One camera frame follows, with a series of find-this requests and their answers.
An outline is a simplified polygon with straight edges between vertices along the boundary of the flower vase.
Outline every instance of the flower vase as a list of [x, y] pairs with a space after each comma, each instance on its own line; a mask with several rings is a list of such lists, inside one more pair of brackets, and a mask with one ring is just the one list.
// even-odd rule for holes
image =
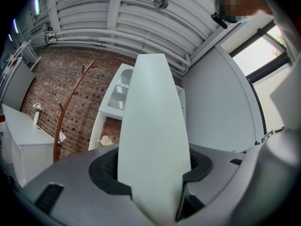
[[33, 124], [37, 125], [40, 113], [37, 111], [33, 118]]

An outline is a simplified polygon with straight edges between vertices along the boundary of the ceiling light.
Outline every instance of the ceiling light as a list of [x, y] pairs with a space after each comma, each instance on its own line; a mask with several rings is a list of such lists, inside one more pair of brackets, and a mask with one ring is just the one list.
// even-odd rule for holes
[[34, 8], [36, 10], [36, 15], [38, 15], [40, 13], [40, 4], [39, 4], [39, 0], [34, 0]]
[[16, 32], [16, 33], [19, 33], [18, 28], [17, 28], [17, 25], [16, 25], [16, 19], [15, 19], [15, 18], [14, 18], [14, 21], [13, 21], [13, 22], [14, 22], [15, 32]]

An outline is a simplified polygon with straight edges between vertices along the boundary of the wooden coat rack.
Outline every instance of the wooden coat rack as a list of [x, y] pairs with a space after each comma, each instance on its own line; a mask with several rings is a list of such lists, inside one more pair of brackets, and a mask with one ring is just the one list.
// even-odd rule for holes
[[89, 64], [89, 66], [86, 69], [85, 69], [85, 65], [82, 66], [82, 69], [81, 69], [82, 75], [77, 81], [75, 81], [75, 79], [72, 77], [73, 80], [75, 81], [75, 85], [74, 85], [70, 95], [68, 96], [64, 106], [62, 106], [61, 102], [58, 102], [62, 112], [60, 115], [60, 119], [57, 122], [57, 128], [56, 128], [56, 133], [55, 133], [55, 144], [54, 144], [54, 149], [53, 149], [53, 162], [56, 162], [58, 160], [59, 151], [60, 151], [60, 149], [62, 149], [62, 146], [59, 144], [58, 139], [59, 139], [60, 130], [62, 127], [62, 122], [63, 122], [64, 116], [65, 116], [65, 113], [67, 111], [67, 107], [70, 103], [72, 96], [78, 94], [78, 92], [75, 92], [75, 90], [77, 89], [78, 85], [80, 84], [81, 80], [84, 78], [84, 76], [86, 75], [88, 70], [91, 68], [97, 68], [97, 66], [92, 66], [93, 64], [94, 64], [94, 60]]

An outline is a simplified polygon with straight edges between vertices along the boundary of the ceiling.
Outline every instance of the ceiling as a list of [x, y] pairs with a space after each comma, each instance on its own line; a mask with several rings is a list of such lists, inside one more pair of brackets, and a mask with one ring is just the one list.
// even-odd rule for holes
[[165, 53], [171, 70], [183, 75], [200, 52], [208, 49], [209, 42], [224, 33], [210, 17], [214, 0], [168, 0], [164, 10], [156, 9], [153, 1], [40, 0], [41, 13], [36, 16], [34, 0], [29, 0], [17, 24], [26, 40], [31, 38], [33, 27], [45, 23], [54, 32], [81, 29], [57, 36], [62, 41], [97, 40], [116, 52], [133, 55]]

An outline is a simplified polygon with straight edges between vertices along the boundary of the red brick wall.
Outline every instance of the red brick wall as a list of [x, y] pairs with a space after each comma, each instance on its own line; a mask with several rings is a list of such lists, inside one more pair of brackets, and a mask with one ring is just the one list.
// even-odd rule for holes
[[[35, 79], [30, 86], [23, 101], [21, 111], [32, 119], [35, 111], [34, 103], [41, 103], [43, 112], [38, 125], [48, 134], [55, 136], [56, 120], [59, 118], [60, 107], [63, 105], [71, 91], [74, 80], [72, 77], [81, 76], [82, 64], [88, 65], [95, 60], [98, 68], [90, 69], [82, 80], [78, 89], [79, 94], [74, 95], [65, 114], [62, 130], [67, 139], [62, 143], [60, 157], [86, 151], [89, 145], [92, 128], [102, 98], [122, 63], [134, 65], [135, 59], [92, 48], [62, 47], [45, 48], [36, 51], [42, 59], [34, 70]], [[178, 86], [182, 80], [174, 78]], [[119, 142], [121, 121], [107, 118], [102, 136], [111, 137], [114, 143]]]

